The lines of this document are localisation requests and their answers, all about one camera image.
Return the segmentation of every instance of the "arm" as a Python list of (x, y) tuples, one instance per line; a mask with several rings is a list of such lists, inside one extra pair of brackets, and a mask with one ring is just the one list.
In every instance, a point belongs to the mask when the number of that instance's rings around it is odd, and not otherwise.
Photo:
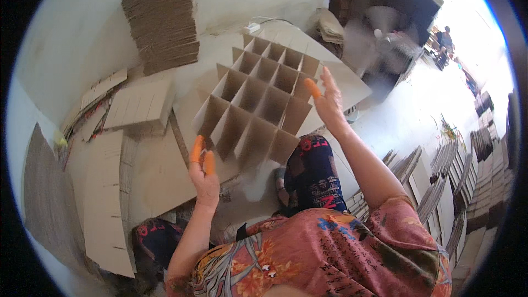
[(341, 92), (335, 85), (328, 68), (323, 68), (321, 79), (326, 88), (324, 95), (321, 95), (311, 79), (306, 79), (309, 81), (306, 82), (307, 87), (314, 96), (317, 113), (341, 145), (369, 208), (377, 208), (391, 197), (406, 196), (405, 189), (391, 170), (367, 147), (348, 124), (343, 115)]
[(205, 154), (204, 172), (200, 164), (202, 149), (203, 137), (199, 135), (194, 142), (189, 165), (189, 175), (196, 188), (196, 205), (167, 269), (168, 288), (177, 292), (186, 290), (193, 267), (200, 256), (209, 249), (211, 221), (220, 198), (220, 182), (214, 167), (215, 158), (211, 151)]

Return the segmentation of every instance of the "person in background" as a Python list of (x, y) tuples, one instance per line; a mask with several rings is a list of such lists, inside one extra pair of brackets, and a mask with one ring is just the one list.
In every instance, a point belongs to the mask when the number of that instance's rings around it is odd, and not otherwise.
[(450, 56), (453, 57), (453, 52), (455, 51), (455, 45), (453, 44), (453, 41), (451, 39), (451, 35), (449, 34), (451, 32), (451, 28), (445, 27), (444, 32), (437, 32), (435, 34), (438, 43), (440, 45), (440, 51), (438, 53), (438, 57), (436, 59), (436, 66), (443, 70), (444, 67), (447, 64), (447, 58)]
[(288, 216), (271, 217), (242, 229), (237, 241), (212, 247), (220, 184), (213, 153), (203, 151), (198, 136), (189, 168), (197, 197), (188, 224), (183, 229), (151, 219), (135, 231), (166, 270), (168, 296), (450, 296), (448, 254), (422, 226), (398, 179), (347, 123), (326, 67), (320, 78), (324, 95), (309, 79), (306, 86), (354, 172), (368, 220), (347, 213), (332, 149), (310, 134), (301, 137), (284, 179), (277, 179)]

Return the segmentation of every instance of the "hand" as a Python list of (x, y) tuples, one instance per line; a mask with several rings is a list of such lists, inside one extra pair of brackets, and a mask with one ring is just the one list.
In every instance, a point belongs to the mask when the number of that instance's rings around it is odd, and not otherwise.
[(323, 80), (323, 86), (326, 89), (324, 95), (321, 95), (321, 91), (311, 79), (305, 79), (304, 83), (313, 95), (313, 102), (319, 117), (321, 117), (330, 133), (337, 138), (339, 134), (350, 128), (343, 114), (341, 91), (335, 85), (334, 78), (327, 67), (323, 67), (323, 73), (320, 78)]
[(220, 180), (215, 173), (215, 156), (210, 150), (202, 156), (204, 148), (204, 137), (199, 135), (194, 141), (191, 152), (189, 175), (196, 188), (196, 204), (206, 206), (214, 211), (220, 199)]

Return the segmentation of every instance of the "concrete floor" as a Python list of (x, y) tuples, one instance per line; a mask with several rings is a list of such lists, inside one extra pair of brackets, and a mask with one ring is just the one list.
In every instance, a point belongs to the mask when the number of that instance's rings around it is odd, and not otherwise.
[[(415, 147), (422, 146), (428, 161), (445, 139), (440, 133), (441, 115), (451, 126), (456, 126), (469, 149), (469, 132), (478, 129), (474, 97), (466, 87), (464, 74), (455, 63), (440, 71), (432, 60), (424, 56), (413, 68), (409, 78), (400, 83), (379, 104), (365, 109), (360, 103), (360, 116), (352, 128), (380, 158), (394, 149), (407, 156)], [(339, 143), (328, 131), (327, 137), (333, 151), (337, 172), (345, 200), (354, 195), (359, 186), (353, 176)], [(270, 176), (274, 162), (262, 164), (256, 176), (243, 176), (224, 186), (228, 190), (227, 202), (221, 202), (215, 220), (215, 235), (222, 229), (251, 225), (269, 218), (278, 209), (274, 181)]]

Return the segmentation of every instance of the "floral shirt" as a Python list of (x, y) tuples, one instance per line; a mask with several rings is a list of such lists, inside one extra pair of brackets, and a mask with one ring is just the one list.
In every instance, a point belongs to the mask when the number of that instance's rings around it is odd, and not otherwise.
[[(262, 296), (285, 284), (315, 296), (450, 296), (449, 256), (407, 197), (387, 200), (366, 223), (312, 208), (247, 229), (195, 265), (195, 296)], [(169, 296), (177, 295), (170, 289)]]

